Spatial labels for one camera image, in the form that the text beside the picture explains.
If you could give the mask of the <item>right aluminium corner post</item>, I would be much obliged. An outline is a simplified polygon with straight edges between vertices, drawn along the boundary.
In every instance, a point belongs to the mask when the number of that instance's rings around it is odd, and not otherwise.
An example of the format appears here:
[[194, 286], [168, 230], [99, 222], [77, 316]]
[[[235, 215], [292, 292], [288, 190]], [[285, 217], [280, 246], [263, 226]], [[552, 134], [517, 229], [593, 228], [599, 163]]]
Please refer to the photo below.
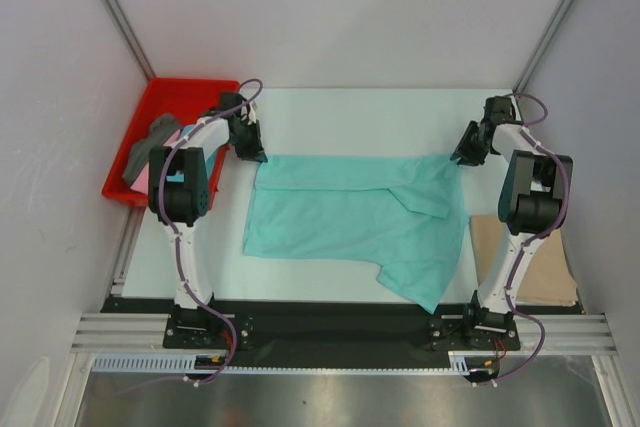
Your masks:
[[513, 92], [525, 91], [549, 53], [564, 23], [578, 0], [559, 0], [524, 68], [512, 86]]

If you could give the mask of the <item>red plastic bin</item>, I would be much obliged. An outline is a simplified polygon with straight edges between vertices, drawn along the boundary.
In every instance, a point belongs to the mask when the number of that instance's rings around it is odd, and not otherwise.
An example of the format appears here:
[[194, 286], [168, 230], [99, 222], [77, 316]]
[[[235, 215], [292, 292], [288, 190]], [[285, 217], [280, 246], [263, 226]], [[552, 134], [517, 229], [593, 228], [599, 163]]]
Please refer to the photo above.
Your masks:
[[133, 144], [143, 139], [160, 115], [170, 113], [183, 125], [219, 102], [222, 92], [237, 90], [237, 80], [155, 78], [152, 79], [135, 109], [118, 152], [102, 188], [102, 195], [132, 208], [146, 208], [147, 196], [129, 188], [122, 178]]

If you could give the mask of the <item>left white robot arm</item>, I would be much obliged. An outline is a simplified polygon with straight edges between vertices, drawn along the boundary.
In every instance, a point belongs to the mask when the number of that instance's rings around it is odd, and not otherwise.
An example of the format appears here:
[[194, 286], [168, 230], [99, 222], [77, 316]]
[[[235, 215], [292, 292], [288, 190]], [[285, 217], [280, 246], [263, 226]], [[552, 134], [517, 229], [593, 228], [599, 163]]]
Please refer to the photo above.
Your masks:
[[214, 344], [221, 334], [221, 316], [211, 307], [213, 288], [195, 246], [197, 227], [211, 203], [207, 161], [226, 146], [243, 161], [268, 161], [257, 97], [238, 90], [221, 93], [218, 105], [201, 114], [188, 132], [149, 152], [149, 209], [164, 227], [176, 269], [172, 313], [187, 323], [187, 336], [202, 347]]

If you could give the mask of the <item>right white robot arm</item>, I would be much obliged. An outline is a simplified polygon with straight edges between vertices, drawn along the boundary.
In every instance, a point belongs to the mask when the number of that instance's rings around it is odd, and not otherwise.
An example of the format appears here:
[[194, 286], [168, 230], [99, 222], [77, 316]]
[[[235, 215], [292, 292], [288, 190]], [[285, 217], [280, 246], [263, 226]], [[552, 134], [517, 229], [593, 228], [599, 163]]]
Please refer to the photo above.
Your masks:
[[467, 126], [451, 160], [460, 166], [482, 165], [499, 155], [508, 169], [498, 199], [503, 240], [485, 280], [464, 308], [460, 335], [471, 347], [489, 349], [517, 336], [516, 297], [538, 248], [564, 222], [573, 160], [535, 140], [519, 120], [515, 93], [490, 97], [483, 117]]

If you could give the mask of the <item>grey t shirt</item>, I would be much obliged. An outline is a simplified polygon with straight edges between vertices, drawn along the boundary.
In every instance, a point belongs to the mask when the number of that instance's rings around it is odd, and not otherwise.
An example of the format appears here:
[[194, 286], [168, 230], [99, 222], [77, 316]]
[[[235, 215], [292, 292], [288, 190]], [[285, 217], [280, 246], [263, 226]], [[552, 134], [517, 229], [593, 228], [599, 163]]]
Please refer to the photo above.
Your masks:
[[147, 131], [147, 135], [135, 142], [130, 151], [127, 164], [122, 174], [125, 184], [132, 190], [140, 191], [135, 187], [142, 182], [144, 173], [148, 171], [149, 153], [152, 148], [171, 144], [180, 135], [183, 125], [177, 118], [165, 113], [156, 118]]

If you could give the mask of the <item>folded beige t shirt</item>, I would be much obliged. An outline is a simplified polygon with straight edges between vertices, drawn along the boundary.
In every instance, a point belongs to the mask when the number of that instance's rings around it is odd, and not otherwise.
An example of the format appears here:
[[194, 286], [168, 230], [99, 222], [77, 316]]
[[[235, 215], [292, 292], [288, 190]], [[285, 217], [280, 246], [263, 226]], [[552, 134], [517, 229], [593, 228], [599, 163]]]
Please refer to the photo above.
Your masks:
[[[504, 232], [505, 226], [495, 215], [470, 218], [478, 284], [487, 278]], [[566, 263], [561, 231], [556, 230], [534, 254], [518, 290], [517, 303], [571, 307], [577, 302], [577, 285]]]

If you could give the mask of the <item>aluminium corner post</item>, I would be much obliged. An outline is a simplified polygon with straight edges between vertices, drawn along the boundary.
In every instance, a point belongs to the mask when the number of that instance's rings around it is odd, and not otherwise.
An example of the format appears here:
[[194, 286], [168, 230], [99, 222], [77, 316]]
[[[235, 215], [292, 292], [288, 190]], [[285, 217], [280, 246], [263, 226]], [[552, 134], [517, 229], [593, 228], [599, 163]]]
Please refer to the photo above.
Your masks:
[[559, 0], [524, 68], [512, 86], [513, 92], [525, 91], [549, 53], [564, 23], [578, 0]]
[[156, 77], [148, 56], [119, 0], [100, 0], [146, 81]]

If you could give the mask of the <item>aluminium rail frame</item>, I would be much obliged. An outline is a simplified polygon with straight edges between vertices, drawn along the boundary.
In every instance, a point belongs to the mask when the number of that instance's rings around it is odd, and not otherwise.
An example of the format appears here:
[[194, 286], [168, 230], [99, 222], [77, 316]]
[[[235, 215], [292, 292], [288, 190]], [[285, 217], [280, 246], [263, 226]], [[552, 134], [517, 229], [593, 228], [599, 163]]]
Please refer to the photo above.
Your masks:
[[[87, 384], [74, 396], [76, 418], [90, 424], [104, 407], [124, 425], [320, 426], [632, 426], [633, 402], [621, 382], [619, 358], [603, 315], [580, 307], [524, 306], [517, 336], [494, 352], [446, 352], [497, 362], [494, 374], [285, 375], [232, 374], [236, 338], [221, 349], [162, 346], [164, 314], [84, 314], [72, 341], [88, 363]], [[214, 354], [222, 366], [208, 376], [96, 373], [97, 354]]]

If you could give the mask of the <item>left aluminium corner post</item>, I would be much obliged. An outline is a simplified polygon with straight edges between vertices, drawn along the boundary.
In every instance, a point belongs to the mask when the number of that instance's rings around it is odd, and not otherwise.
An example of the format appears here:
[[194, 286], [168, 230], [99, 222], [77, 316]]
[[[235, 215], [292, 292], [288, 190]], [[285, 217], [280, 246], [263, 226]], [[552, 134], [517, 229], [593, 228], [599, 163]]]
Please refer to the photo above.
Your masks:
[[100, 0], [146, 81], [156, 77], [148, 56], [119, 0]]

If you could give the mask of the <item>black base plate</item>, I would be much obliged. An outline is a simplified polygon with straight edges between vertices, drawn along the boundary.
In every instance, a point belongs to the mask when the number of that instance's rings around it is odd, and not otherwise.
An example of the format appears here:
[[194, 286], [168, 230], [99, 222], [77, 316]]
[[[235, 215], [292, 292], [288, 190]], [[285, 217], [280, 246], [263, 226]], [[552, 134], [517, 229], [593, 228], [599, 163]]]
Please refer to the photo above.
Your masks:
[[[225, 346], [222, 321], [198, 308], [180, 313], [169, 299], [109, 296], [104, 314], [164, 314], [162, 346], [204, 350]], [[465, 304], [439, 305], [435, 314], [415, 304], [217, 300], [238, 338], [232, 366], [303, 369], [419, 369], [444, 367], [446, 352], [491, 355], [488, 332], [464, 326]]]

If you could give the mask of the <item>blue t shirt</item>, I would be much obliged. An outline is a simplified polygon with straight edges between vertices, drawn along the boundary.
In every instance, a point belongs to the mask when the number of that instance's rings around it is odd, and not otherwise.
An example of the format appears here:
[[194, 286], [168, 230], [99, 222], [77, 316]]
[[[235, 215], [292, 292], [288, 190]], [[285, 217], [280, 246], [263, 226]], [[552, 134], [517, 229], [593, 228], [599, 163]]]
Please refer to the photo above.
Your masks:
[[187, 125], [180, 132], [177, 140], [171, 144], [175, 147], [183, 139], [186, 142], [177, 150], [172, 158], [167, 172], [168, 182], [183, 182], [185, 172], [184, 154], [190, 147], [199, 147], [203, 150], [204, 166], [207, 178], [211, 177], [218, 151], [228, 143], [230, 130], [226, 121], [218, 119], [208, 125], [196, 123]]

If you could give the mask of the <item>mint green t shirt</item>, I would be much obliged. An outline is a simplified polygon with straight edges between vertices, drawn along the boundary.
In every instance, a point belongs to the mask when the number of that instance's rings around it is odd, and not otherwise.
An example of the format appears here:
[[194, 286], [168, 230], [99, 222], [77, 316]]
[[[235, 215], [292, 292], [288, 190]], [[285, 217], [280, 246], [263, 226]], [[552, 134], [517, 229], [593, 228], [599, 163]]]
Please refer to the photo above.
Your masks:
[[279, 155], [257, 170], [243, 252], [372, 263], [381, 285], [432, 313], [467, 224], [461, 172], [446, 155]]

